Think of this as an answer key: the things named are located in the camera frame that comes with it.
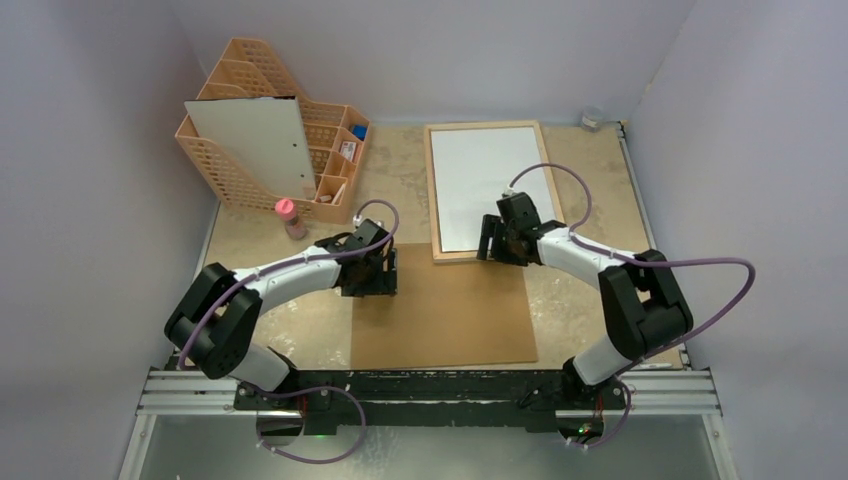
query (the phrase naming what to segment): pink cap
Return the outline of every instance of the pink cap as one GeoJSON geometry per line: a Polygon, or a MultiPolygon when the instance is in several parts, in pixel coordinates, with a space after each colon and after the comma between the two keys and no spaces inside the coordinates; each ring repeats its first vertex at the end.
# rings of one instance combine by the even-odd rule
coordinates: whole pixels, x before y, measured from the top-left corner
{"type": "Polygon", "coordinates": [[[283,220],[291,220],[297,216],[297,207],[295,207],[294,202],[288,198],[284,198],[277,202],[277,205],[274,207],[274,211],[276,211],[277,215],[279,215],[283,220]]]}

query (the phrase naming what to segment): glass panel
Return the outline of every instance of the glass panel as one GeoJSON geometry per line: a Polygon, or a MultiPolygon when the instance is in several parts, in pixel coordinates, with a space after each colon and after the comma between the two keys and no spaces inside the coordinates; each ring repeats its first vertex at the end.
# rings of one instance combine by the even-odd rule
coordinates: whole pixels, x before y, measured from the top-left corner
{"type": "MultiPolygon", "coordinates": [[[[298,438],[285,448],[327,458],[344,451],[356,434],[354,427],[341,427],[338,435],[298,438]]],[[[564,447],[558,434],[515,428],[369,427],[358,452],[322,467],[257,449],[254,418],[172,416],[159,417],[141,478],[706,480],[718,475],[697,416],[631,417],[619,438],[588,454],[564,447]]]]}

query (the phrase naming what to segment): blue object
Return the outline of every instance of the blue object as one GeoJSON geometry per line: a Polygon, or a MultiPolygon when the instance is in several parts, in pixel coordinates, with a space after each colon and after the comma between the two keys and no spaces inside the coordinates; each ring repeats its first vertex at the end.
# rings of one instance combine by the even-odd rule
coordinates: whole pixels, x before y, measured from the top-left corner
{"type": "Polygon", "coordinates": [[[365,132],[368,131],[368,128],[365,125],[354,125],[353,128],[350,129],[350,132],[353,133],[353,136],[365,141],[365,132]]]}

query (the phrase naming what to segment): white wall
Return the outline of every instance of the white wall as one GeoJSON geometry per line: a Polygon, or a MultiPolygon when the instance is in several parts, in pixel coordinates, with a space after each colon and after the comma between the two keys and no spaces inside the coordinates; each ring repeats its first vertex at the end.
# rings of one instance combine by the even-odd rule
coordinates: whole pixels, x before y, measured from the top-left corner
{"type": "MultiPolygon", "coordinates": [[[[759,269],[691,345],[743,479],[848,470],[846,18],[839,0],[698,2],[628,133],[659,246],[759,269]]],[[[679,272],[700,318],[740,270],[679,272]]]]}
{"type": "Polygon", "coordinates": [[[203,74],[159,0],[0,2],[0,65],[0,476],[114,478],[210,221],[203,74]]]}
{"type": "Polygon", "coordinates": [[[270,41],[312,98],[383,122],[628,118],[694,0],[172,0],[200,61],[270,41]]]}

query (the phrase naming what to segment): brown cardboard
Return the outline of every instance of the brown cardboard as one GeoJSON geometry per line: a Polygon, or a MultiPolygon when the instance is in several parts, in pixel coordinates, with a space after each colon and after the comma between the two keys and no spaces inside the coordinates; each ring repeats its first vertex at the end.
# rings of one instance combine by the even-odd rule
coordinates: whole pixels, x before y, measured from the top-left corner
{"type": "Polygon", "coordinates": [[[436,265],[429,243],[397,249],[397,295],[353,301],[351,368],[537,361],[521,267],[436,265]]]}

